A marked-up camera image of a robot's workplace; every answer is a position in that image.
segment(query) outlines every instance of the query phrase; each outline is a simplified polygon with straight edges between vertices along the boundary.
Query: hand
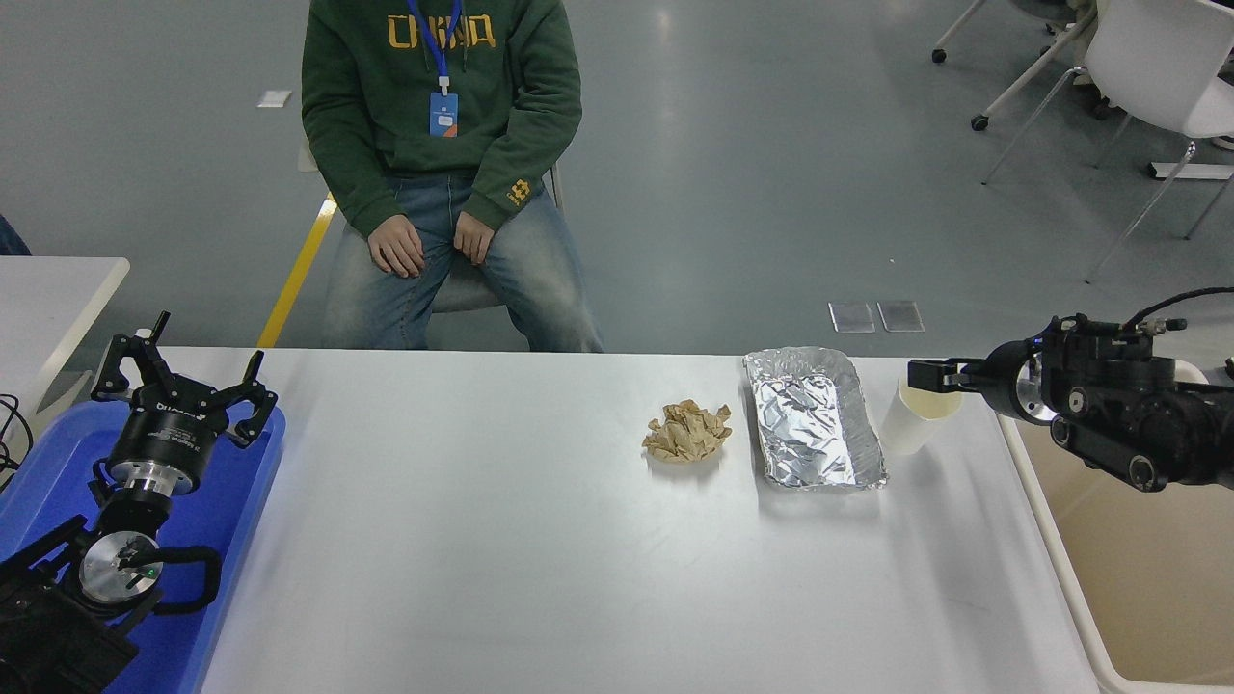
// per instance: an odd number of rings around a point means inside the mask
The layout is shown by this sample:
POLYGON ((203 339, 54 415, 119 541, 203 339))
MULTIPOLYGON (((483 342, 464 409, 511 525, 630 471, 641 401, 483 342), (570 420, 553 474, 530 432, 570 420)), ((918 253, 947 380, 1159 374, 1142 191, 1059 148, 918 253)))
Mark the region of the hand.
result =
POLYGON ((369 254, 373 264, 384 273, 397 273, 399 277, 420 277, 424 270, 424 247, 420 245, 420 233, 411 220, 395 215, 381 222, 369 235, 369 254))
POLYGON ((482 221, 463 212, 459 215, 459 226, 454 230, 454 247, 463 251, 473 265, 482 265, 496 233, 482 221))

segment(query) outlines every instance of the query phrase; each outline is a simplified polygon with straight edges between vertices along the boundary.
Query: foil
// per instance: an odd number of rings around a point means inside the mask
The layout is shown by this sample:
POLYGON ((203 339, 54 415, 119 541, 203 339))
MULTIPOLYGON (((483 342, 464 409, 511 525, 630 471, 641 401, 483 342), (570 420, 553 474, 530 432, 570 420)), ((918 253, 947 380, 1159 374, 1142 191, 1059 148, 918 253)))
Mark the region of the foil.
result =
POLYGON ((768 479, 795 489, 887 483, 853 362, 823 347, 747 354, 768 479))

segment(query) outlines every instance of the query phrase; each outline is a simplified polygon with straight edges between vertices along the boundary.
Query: id badge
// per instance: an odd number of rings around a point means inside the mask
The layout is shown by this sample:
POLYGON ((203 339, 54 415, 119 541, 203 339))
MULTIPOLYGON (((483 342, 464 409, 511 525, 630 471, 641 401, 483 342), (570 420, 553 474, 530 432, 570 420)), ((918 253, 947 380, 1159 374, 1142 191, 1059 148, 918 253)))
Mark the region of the id badge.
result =
POLYGON ((433 137, 459 136, 459 95, 433 91, 428 100, 428 135, 433 137))

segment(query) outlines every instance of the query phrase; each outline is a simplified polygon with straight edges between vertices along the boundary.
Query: gray floor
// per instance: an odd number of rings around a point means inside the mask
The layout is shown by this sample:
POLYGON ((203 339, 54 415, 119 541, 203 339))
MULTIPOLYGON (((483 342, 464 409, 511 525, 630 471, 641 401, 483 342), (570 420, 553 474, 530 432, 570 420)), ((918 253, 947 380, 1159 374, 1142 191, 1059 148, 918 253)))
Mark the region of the gray floor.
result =
MULTIPOLYGON (((561 159, 569 221, 610 351, 739 354, 824 345, 854 356, 983 356, 1053 314, 1122 320, 1234 284, 1234 195, 1175 241, 1217 188, 1176 185, 1098 282, 1080 274, 1150 195, 1180 137, 1116 122, 1069 89, 990 186, 977 180, 1067 65, 975 133, 969 117, 1049 37, 969 0, 569 0, 586 116, 561 159), (828 301, 916 300, 923 333, 838 335, 828 301)), ((307 0, 0 0, 0 212, 39 254, 125 256, 132 272, 70 367, 173 312, 165 341, 252 346, 326 190, 296 172, 307 0)), ((1234 163, 1209 144, 1197 162, 1234 163)), ((332 228, 322 258, 337 243, 332 228)), ((318 262, 280 346, 313 346, 318 262)), ((1213 372, 1234 300, 1171 315, 1159 342, 1213 372)), ((19 326, 6 326, 14 330, 19 326)), ((522 349, 501 310, 434 319, 452 349, 522 349)))

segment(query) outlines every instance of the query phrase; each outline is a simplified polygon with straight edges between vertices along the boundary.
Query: chair leg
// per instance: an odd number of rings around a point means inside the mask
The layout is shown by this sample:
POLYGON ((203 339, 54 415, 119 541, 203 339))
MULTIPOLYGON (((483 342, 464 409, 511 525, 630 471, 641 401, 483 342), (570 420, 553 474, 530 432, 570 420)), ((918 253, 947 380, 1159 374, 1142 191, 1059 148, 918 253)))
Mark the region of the chair leg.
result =
POLYGON ((1127 123, 1129 122, 1132 122, 1132 115, 1127 114, 1125 116, 1123 116, 1123 122, 1118 123, 1118 130, 1114 131, 1114 137, 1111 137, 1109 142, 1107 142, 1106 146, 1101 149, 1101 154, 1097 156, 1097 161, 1092 164, 1092 168, 1099 169, 1102 164, 1106 163, 1106 158, 1109 157, 1109 153, 1114 151, 1114 143, 1118 142, 1118 138, 1123 136, 1123 131, 1127 130, 1127 123))
POLYGON ((1023 126, 1021 126, 1019 132, 1017 132, 1016 136, 1011 138, 1011 142, 1007 143, 1007 148, 1003 149, 1003 153, 998 156, 998 161, 995 162, 995 165, 990 167, 990 173, 987 173, 981 179, 981 185, 990 183, 990 179, 995 175, 995 172, 998 170, 998 167, 1002 165, 1003 159, 1006 159, 1007 154, 1011 153, 1011 148, 1016 146, 1016 142, 1018 142, 1019 138, 1025 132, 1028 132, 1028 128, 1032 127, 1033 122, 1037 121, 1037 117, 1041 115, 1041 111, 1044 111, 1046 104, 1049 104, 1050 100, 1054 99, 1054 95, 1058 94, 1060 89, 1062 89, 1062 85, 1066 84, 1066 82, 1069 79, 1072 79, 1075 75, 1085 74, 1087 72, 1088 70, 1083 68, 1071 68, 1070 70, 1062 73, 1062 77, 1059 78, 1059 82, 1054 83, 1054 88, 1050 89, 1050 93, 1045 95, 1045 99, 1041 99, 1040 104, 1038 104, 1037 110, 1033 111, 1033 115, 1028 116, 1028 120, 1024 122, 1023 126))
POLYGON ((1196 224, 1191 225, 1191 228, 1187 231, 1187 235, 1183 236, 1186 241, 1191 241, 1191 237, 1195 236, 1196 230, 1199 228, 1199 225, 1204 224, 1204 219, 1208 217, 1208 212, 1213 211, 1213 207, 1217 206, 1217 201, 1222 199, 1222 195, 1225 195, 1225 189, 1230 186, 1230 183, 1234 183, 1234 175, 1225 179, 1225 183, 1222 184, 1222 189, 1217 191, 1217 196, 1213 198, 1213 201, 1209 203, 1207 207, 1204 207, 1204 212, 1199 215, 1199 219, 1196 220, 1196 224))
POLYGON ((946 30, 946 33, 943 35, 943 38, 938 40, 938 43, 934 44, 934 49, 937 51, 946 46, 946 42, 951 41, 951 37, 955 36, 955 32, 960 31, 961 26, 969 23, 969 20, 972 19, 974 12, 976 12, 985 4, 986 0, 975 0, 972 5, 970 5, 969 9, 965 10, 963 15, 960 15, 960 19, 955 20, 955 23, 951 25, 951 28, 946 30))
POLYGON ((1092 284, 1092 278, 1098 272, 1101 272, 1102 265, 1104 265, 1106 262, 1109 261, 1111 256, 1113 256, 1114 252, 1118 251, 1118 247, 1122 246, 1124 241, 1127 241, 1127 237, 1130 236, 1133 231, 1135 231, 1135 227, 1140 226, 1140 222, 1144 221, 1145 216, 1148 216, 1149 210, 1153 209, 1153 205, 1156 205, 1156 201, 1161 199, 1161 194, 1165 193, 1165 189, 1170 188, 1170 184, 1174 183, 1174 178, 1178 175, 1178 172, 1182 170, 1182 167, 1187 165, 1187 163, 1191 162, 1191 158, 1195 156, 1196 156, 1196 141, 1192 140, 1187 143, 1187 153, 1182 156, 1182 161, 1175 164, 1172 169, 1170 169, 1170 175, 1167 175, 1166 179, 1161 182, 1161 185, 1157 186, 1156 193, 1154 193, 1153 198, 1149 199, 1148 205, 1144 205, 1144 209, 1140 210, 1140 214, 1134 220, 1132 220, 1132 224, 1127 227, 1123 235, 1118 237, 1118 241, 1116 241, 1114 245, 1109 247, 1109 251, 1107 251, 1106 254, 1101 258, 1101 261, 1098 261, 1097 264, 1093 265, 1091 270, 1088 270, 1088 274, 1085 275, 1083 279, 1085 284, 1092 284))
POLYGON ((1093 7, 1093 10, 1086 12, 1085 16, 1077 19, 1075 26, 1062 32, 1062 35, 1059 36, 1050 46, 1049 51, 1041 53, 1041 57, 1038 58, 1037 62, 1033 63, 1027 70, 1024 70, 1024 74, 1019 75, 1019 78, 1016 82, 1011 83, 1011 86, 1008 86, 1002 94, 1000 94, 998 98, 995 99, 993 104, 986 106, 986 109, 981 111, 977 116, 975 116, 974 120, 980 117, 985 117, 986 120, 988 120, 990 116, 993 115, 995 111, 1001 109, 1003 104, 1007 102, 1008 99, 1018 94, 1019 90, 1023 89, 1024 85, 1029 83, 1029 80, 1032 80, 1034 77, 1038 75, 1038 73, 1044 70, 1045 67, 1054 61, 1054 57, 1058 56, 1059 51, 1062 51, 1062 48, 1067 43, 1071 43, 1072 41, 1075 41, 1077 36, 1083 33, 1083 30, 1088 28, 1088 25, 1092 23, 1092 20, 1096 16, 1096 14, 1097 14, 1096 7, 1093 7))

